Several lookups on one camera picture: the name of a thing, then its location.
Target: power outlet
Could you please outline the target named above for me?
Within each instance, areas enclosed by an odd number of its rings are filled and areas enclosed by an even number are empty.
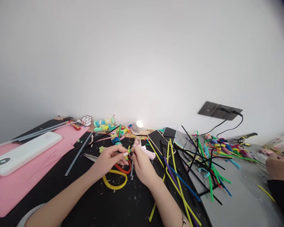
[[[227,117],[229,116],[229,113],[227,113],[225,111],[221,111],[221,108],[224,108],[228,111],[231,111],[231,107],[223,106],[223,105],[219,104],[217,106],[217,108],[215,109],[215,111],[210,116],[215,117],[215,118],[220,118],[220,119],[227,119]]]
[[[238,109],[235,107],[225,106],[225,105],[217,104],[214,102],[206,101],[205,104],[200,109],[200,111],[198,112],[198,114],[220,118],[220,119],[227,119],[227,117],[229,116],[229,113],[225,111],[221,111],[221,108],[224,108],[230,112],[235,110],[240,113],[243,111],[242,109]],[[231,113],[228,120],[233,120],[234,118],[236,118],[236,116],[237,114]]]

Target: white wall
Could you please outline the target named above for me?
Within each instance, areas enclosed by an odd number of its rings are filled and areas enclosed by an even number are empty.
[[[0,1],[0,142],[56,115],[284,133],[284,11],[268,0]],[[234,127],[237,117],[214,133]]]

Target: smartphone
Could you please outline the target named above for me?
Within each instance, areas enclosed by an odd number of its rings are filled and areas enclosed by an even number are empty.
[[[164,136],[162,136],[162,134],[158,131],[155,130],[151,133],[149,133],[147,135],[147,137],[149,138],[149,140],[152,142],[152,144],[155,146],[155,148],[157,149],[157,151],[164,157],[167,156],[167,146],[168,146],[168,141],[164,138]]]
[[[174,139],[176,138],[177,131],[171,128],[166,127],[163,132],[164,138],[169,141],[171,139],[171,144],[173,144]]]

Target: scissors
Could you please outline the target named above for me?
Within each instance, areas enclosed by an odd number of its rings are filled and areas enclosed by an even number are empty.
[[[94,156],[94,155],[91,155],[91,154],[87,154],[87,153],[84,153],[84,155],[86,158],[92,160],[93,162],[96,162],[98,157]],[[106,179],[106,176],[104,175],[102,177],[103,179],[103,182],[104,184],[109,188],[109,189],[112,189],[112,190],[119,190],[121,188],[123,188],[125,185],[126,185],[126,182],[127,182],[127,175],[126,174],[129,174],[130,173],[130,170],[131,170],[131,164],[130,164],[130,161],[128,160],[128,163],[129,163],[129,170],[128,171],[125,171],[124,169],[122,169],[120,166],[118,166],[118,164],[116,163],[115,166],[117,167],[117,169],[119,169],[120,171],[117,171],[117,170],[110,170],[109,172],[110,173],[115,173],[115,174],[119,174],[121,176],[124,176],[125,177],[125,181],[120,184],[120,185],[111,185],[107,179]]]

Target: hand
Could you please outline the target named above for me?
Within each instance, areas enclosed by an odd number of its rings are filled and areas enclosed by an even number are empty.
[[[133,152],[132,160],[135,172],[143,184],[149,188],[158,180],[162,180],[157,175],[147,154],[145,154],[138,146],[133,147],[131,151]]]
[[[97,181],[107,174],[116,163],[121,165],[126,163],[128,165],[127,160],[124,158],[127,155],[127,149],[122,147],[121,144],[105,148],[88,172],[92,173],[91,175]]]
[[[284,180],[284,157],[271,154],[266,160],[266,168],[272,180]]]

